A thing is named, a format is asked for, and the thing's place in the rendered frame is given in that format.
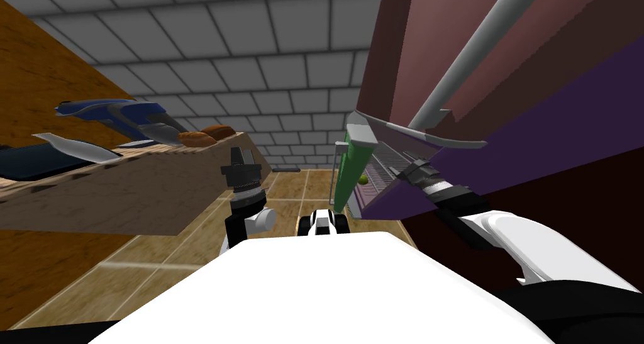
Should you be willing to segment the brown bread loaf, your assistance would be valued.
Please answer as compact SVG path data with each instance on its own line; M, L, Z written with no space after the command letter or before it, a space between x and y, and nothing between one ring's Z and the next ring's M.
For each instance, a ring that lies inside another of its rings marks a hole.
M236 134L236 131L232 127L227 125L213 125L203 129L201 132L207 134L217 141L223 140L225 138L228 138L229 136Z
M210 147L218 142L212 136L200 131L179 133L177 139L182 145L189 148Z

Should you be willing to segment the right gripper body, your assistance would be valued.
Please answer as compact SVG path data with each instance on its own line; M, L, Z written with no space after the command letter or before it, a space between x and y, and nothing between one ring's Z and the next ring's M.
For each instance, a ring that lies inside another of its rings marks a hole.
M402 171L398 171L394 167L389 167L389 171L395 178L410 185L420 185L421 182L434 179L440 175L439 171L433 168L429 161L423 159L415 160Z

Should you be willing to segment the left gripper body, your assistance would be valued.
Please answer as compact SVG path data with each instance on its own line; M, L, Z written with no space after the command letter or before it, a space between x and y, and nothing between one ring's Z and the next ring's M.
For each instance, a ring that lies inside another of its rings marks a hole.
M254 189L261 185L262 166L260 164L236 164L221 167L226 186L234 189Z

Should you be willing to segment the purple fridge door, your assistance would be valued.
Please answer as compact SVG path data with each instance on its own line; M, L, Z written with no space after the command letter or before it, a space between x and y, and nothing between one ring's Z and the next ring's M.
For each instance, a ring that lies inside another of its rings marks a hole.
M537 201L548 182L644 199L644 35L497 130L480 149L438 151L375 128L402 164L427 157L452 183Z

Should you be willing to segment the grey pointed spout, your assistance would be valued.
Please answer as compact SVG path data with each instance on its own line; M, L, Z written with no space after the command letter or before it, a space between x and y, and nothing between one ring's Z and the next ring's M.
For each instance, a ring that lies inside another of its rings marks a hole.
M69 140L53 133L33 134L51 144L57 151L95 164L110 164L122 159L122 156L106 148L84 141Z

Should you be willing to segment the dark sink basin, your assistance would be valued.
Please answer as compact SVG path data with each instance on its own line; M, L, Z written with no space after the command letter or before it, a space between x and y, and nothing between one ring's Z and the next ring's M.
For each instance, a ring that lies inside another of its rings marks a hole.
M0 150L0 178L36 181L92 165L57 151L49 143Z

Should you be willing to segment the blue and grey faucet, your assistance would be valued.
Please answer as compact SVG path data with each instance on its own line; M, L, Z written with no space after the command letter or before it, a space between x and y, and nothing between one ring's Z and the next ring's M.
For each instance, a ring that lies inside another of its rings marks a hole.
M57 116L75 116L98 121L132 141L151 140L181 146L179 133L187 131L161 105L128 99L63 101L55 107Z

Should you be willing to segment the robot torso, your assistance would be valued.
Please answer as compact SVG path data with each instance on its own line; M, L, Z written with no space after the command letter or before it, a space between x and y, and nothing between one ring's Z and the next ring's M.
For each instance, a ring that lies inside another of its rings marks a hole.
M553 344L384 232L237 244L90 344Z

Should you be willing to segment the maroon fridge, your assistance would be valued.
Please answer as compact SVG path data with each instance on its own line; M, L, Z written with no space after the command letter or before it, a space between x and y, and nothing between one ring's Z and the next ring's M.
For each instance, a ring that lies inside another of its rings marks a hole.
M381 0L356 110L408 128L495 2ZM447 114L438 125L417 131L487 141L643 35L644 0L534 0L444 105ZM415 157L439 171L429 158ZM624 273L627 258L608 256L614 248L633 254L636 264L643 262L644 199L600 187L583 197L562 182L548 182L537 201L517 192L475 193L493 210L559 232L636 289L644 287L644 280ZM439 232L430 243L440 244L444 238L453 243L459 236L438 219L436 206L422 190L397 178L365 207L368 218L411 218L413 223L428 211L430 228Z

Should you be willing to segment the wooden kitchen counter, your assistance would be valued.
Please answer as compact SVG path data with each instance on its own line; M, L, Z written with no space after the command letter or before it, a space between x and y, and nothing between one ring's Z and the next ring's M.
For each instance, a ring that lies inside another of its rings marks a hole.
M210 147L123 149L93 164L0 188L0 231L175 236L228 190L221 167L249 150L266 178L271 167L246 133Z

